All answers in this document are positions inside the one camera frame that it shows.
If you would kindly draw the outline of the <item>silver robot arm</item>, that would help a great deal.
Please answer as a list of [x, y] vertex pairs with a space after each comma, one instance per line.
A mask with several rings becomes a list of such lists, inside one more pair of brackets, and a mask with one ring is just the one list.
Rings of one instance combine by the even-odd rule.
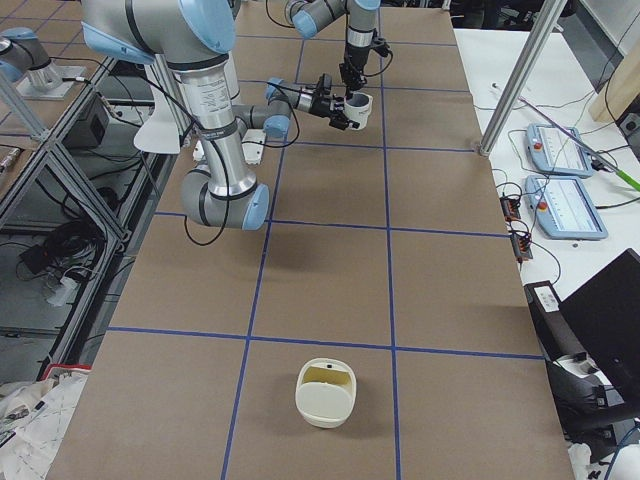
[[[163, 55], [182, 85], [185, 113], [194, 122], [205, 163], [182, 183], [186, 216], [204, 226], [257, 230], [269, 207], [269, 189], [247, 167], [239, 118], [252, 107], [232, 105], [225, 66], [235, 46], [230, 1], [81, 1], [84, 40], [104, 55], [151, 65]], [[376, 32], [380, 1], [288, 1], [286, 13], [304, 38], [311, 38], [349, 15], [341, 75], [347, 98], [366, 83], [364, 66]], [[298, 109], [328, 118], [330, 126], [358, 128], [344, 113], [344, 100], [330, 96], [328, 79], [315, 91], [292, 92], [269, 85], [266, 109], [254, 109], [256, 122], [275, 138], [286, 138], [290, 114]]]
[[393, 56], [387, 41], [377, 32], [377, 16], [381, 7], [378, 0], [316, 0], [288, 1], [285, 19], [305, 39], [316, 36], [342, 17], [346, 18], [343, 62], [339, 65], [345, 98], [361, 90], [371, 74], [365, 73], [369, 53]]

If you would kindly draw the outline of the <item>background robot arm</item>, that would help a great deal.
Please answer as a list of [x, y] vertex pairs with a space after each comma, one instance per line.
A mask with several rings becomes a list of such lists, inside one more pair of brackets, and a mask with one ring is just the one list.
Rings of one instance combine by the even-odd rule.
[[1, 32], [1, 72], [18, 83], [17, 90], [25, 99], [62, 100], [85, 71], [84, 66], [57, 64], [29, 28]]

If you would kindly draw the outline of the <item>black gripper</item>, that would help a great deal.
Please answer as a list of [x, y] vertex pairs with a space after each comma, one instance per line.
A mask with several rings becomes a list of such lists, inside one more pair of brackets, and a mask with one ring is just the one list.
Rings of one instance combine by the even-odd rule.
[[308, 112], [320, 118], [329, 118], [329, 125], [339, 130], [360, 130], [361, 124], [344, 113], [344, 99], [332, 94], [332, 76], [323, 73], [311, 93]]
[[345, 98], [351, 98], [354, 92], [360, 91], [365, 85], [365, 80], [379, 72], [366, 74], [364, 68], [368, 62], [369, 53], [374, 50], [379, 56], [386, 58], [390, 55], [387, 44], [358, 47], [351, 44], [345, 45], [343, 62], [339, 64], [342, 83], [345, 87]]

